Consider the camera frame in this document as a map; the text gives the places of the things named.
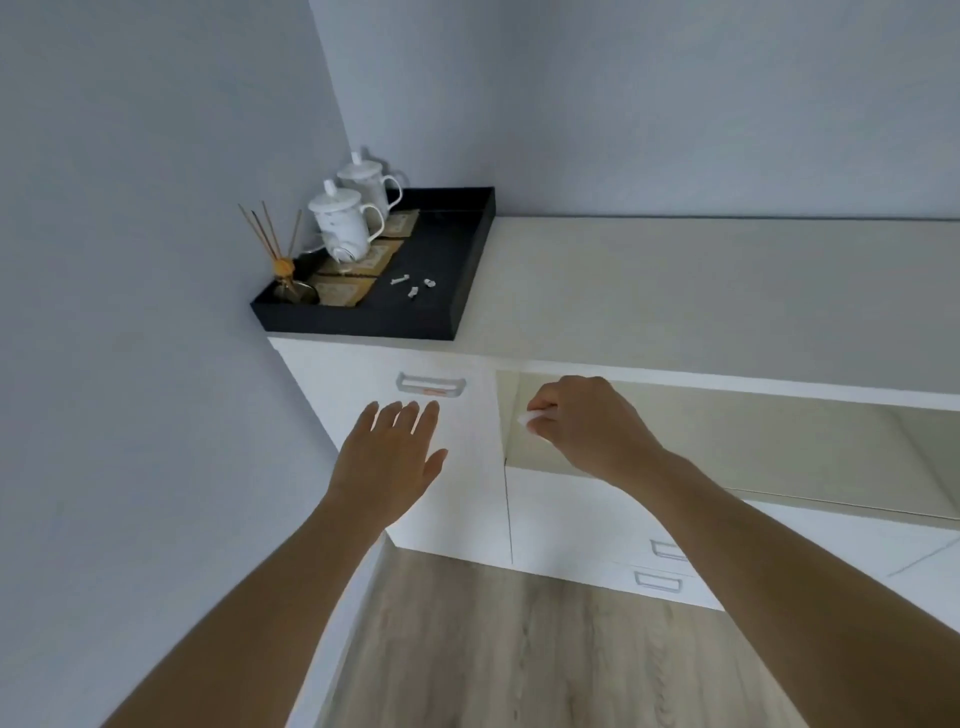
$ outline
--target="drawer handle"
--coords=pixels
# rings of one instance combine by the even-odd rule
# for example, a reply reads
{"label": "drawer handle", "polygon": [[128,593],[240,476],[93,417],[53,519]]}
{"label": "drawer handle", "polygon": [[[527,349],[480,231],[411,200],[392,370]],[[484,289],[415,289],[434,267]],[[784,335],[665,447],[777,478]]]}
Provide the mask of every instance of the drawer handle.
{"label": "drawer handle", "polygon": [[684,588],[682,579],[671,579],[668,576],[657,576],[652,573],[643,573],[643,571],[634,571],[634,579],[640,587],[647,589],[659,589],[661,592],[670,592],[679,594]]}
{"label": "drawer handle", "polygon": [[466,379],[434,379],[429,376],[409,376],[403,372],[396,378],[396,388],[401,392],[426,397],[460,397],[466,386]]}
{"label": "drawer handle", "polygon": [[676,544],[668,544],[666,541],[654,541],[650,539],[650,546],[654,550],[654,554],[661,559],[689,562],[689,559],[684,556],[684,553],[680,551],[680,548]]}

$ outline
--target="black tray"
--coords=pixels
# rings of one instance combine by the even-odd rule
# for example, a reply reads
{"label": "black tray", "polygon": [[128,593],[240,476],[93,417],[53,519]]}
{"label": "black tray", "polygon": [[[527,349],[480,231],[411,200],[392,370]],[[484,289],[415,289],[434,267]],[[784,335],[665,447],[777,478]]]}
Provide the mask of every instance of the black tray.
{"label": "black tray", "polygon": [[[353,308],[277,301],[271,282],[251,308],[268,331],[390,336],[452,341],[467,305],[480,254],[496,214],[492,187],[423,187],[403,190],[394,210],[419,209],[413,234]],[[296,260],[297,280],[306,280],[328,258],[326,251]],[[397,285],[390,280],[409,274]],[[427,288],[423,279],[437,282]],[[413,299],[410,287],[420,287]]]}

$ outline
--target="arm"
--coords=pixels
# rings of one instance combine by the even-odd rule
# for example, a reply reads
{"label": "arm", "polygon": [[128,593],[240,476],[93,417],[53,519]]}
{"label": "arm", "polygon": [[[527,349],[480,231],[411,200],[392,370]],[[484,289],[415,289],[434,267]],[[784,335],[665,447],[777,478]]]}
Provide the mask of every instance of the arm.
{"label": "arm", "polygon": [[531,431],[660,520],[811,728],[960,725],[960,634],[665,450],[606,380],[548,406]]}
{"label": "arm", "polygon": [[105,727],[282,728],[360,560],[440,473],[446,451],[426,456],[438,413],[431,402],[414,429],[415,402],[402,410],[390,404],[378,418],[376,402],[368,405],[313,514],[190,630]]}

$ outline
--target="floor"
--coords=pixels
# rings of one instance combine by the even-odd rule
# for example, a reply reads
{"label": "floor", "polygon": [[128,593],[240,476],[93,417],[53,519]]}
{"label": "floor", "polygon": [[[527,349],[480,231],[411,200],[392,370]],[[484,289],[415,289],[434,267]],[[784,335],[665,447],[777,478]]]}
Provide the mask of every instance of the floor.
{"label": "floor", "polygon": [[723,612],[390,546],[325,728],[804,728]]}

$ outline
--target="white porcelain mug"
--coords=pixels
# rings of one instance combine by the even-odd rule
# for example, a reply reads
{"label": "white porcelain mug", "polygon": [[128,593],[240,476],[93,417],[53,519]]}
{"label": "white porcelain mug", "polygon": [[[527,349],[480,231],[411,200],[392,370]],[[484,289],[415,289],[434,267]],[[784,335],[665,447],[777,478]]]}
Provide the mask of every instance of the white porcelain mug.
{"label": "white porcelain mug", "polygon": [[[355,189],[360,193],[365,203],[376,205],[380,216],[386,219],[390,210],[396,207],[396,204],[403,199],[403,187],[399,180],[393,175],[383,174],[383,165],[372,159],[363,159],[359,152],[350,154],[352,163],[348,164],[342,170],[337,172],[337,177],[344,187]],[[387,201],[387,188],[384,182],[390,180],[396,185],[396,191],[399,192],[393,202]]]}
{"label": "white porcelain mug", "polygon": [[[359,192],[339,188],[333,180],[324,180],[324,194],[311,200],[307,207],[317,219],[324,246],[340,262],[360,260],[370,250],[371,241],[386,227],[386,218],[376,205],[361,203]],[[373,234],[364,219],[366,209],[380,218],[380,228]]]}

